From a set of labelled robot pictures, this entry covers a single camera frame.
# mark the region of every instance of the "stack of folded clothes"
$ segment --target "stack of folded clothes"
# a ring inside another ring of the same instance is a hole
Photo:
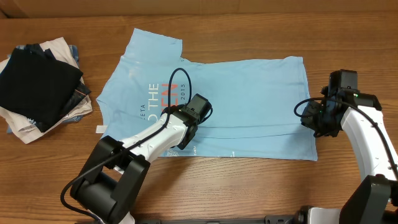
[[[0,63],[0,116],[7,131],[27,144],[60,123],[81,120],[93,110],[82,75],[77,47],[63,37],[17,46]]]

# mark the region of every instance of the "beige folded cloth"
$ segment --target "beige folded cloth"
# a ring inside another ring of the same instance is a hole
[[[53,53],[54,57],[62,62],[66,62],[76,68],[78,65],[76,64],[75,60],[73,59],[68,44],[65,42],[63,37],[46,41],[40,44],[43,50],[50,49]],[[4,60],[0,63],[0,72],[4,69],[7,65],[8,60]],[[41,133],[39,129],[36,128],[33,124],[29,122],[29,120],[20,114],[8,111],[2,107],[0,107],[0,116],[6,119],[8,125],[10,126],[12,132],[19,137],[25,144],[28,144],[36,139],[40,138],[51,129],[58,126],[62,121],[66,119],[72,118],[78,115],[84,115],[92,112],[93,109],[91,107],[91,100],[90,97],[86,96],[71,112],[69,112],[66,116],[64,116],[59,122],[57,122],[54,126],[52,126],[49,130],[45,133]]]

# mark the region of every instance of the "wooden tabletop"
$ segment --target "wooden tabletop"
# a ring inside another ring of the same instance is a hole
[[[94,111],[28,145],[6,134],[7,124],[0,119],[0,223],[87,219],[64,208],[59,195],[100,139],[95,129],[102,118],[95,98],[135,27],[182,39],[183,57],[193,62],[302,56],[311,96],[320,96],[330,72],[356,70],[361,92],[379,98],[386,129],[398,148],[396,12],[3,19],[1,60],[16,45],[57,37],[78,46]],[[317,150],[317,162],[157,159],[132,212],[138,218],[185,219],[290,214],[302,205],[341,208],[360,184],[351,145],[340,133],[317,139]],[[68,201],[77,205],[69,196]]]

